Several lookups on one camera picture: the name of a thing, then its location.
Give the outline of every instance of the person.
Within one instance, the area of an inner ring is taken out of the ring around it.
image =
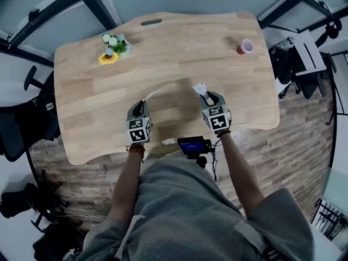
[[[178,153],[139,176],[145,149],[132,144],[111,211],[77,260],[313,260],[312,233],[291,193],[264,197],[230,131],[218,137],[246,219],[206,169]]]

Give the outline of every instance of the red cup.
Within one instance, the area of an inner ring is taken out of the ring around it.
[[[237,53],[240,55],[249,54],[254,51],[254,44],[249,39],[244,39],[241,44],[237,47]]]

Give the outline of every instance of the sunflower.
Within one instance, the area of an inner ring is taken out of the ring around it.
[[[112,56],[108,56],[106,53],[103,53],[99,58],[99,63],[102,65],[106,64],[112,64],[113,62],[116,62],[119,56],[117,55],[116,52]]]

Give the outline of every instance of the table handle cutout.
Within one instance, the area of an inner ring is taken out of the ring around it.
[[[161,22],[162,22],[162,18],[159,18],[157,20],[144,21],[141,23],[141,25],[146,26],[146,25],[151,25],[151,24],[156,24],[156,23],[161,23]]]

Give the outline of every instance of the wooden floor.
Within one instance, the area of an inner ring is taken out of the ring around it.
[[[332,109],[330,90],[329,83],[326,83],[325,98],[317,90],[311,99],[306,100],[290,88],[287,97],[279,101],[281,121],[277,128],[232,133],[244,157],[255,169],[264,194],[288,188],[308,219],[313,216],[315,201],[322,193],[330,160],[333,123],[325,125]],[[219,187],[241,209],[222,146],[218,148],[216,171]],[[103,156],[86,165],[73,166],[66,158],[61,138],[53,142],[41,140],[30,149],[30,153],[38,173],[45,169],[49,181],[62,182],[63,186],[57,192],[71,204],[67,214],[106,217],[113,184],[127,153]],[[102,221],[97,217],[73,218],[83,221],[83,231]]]

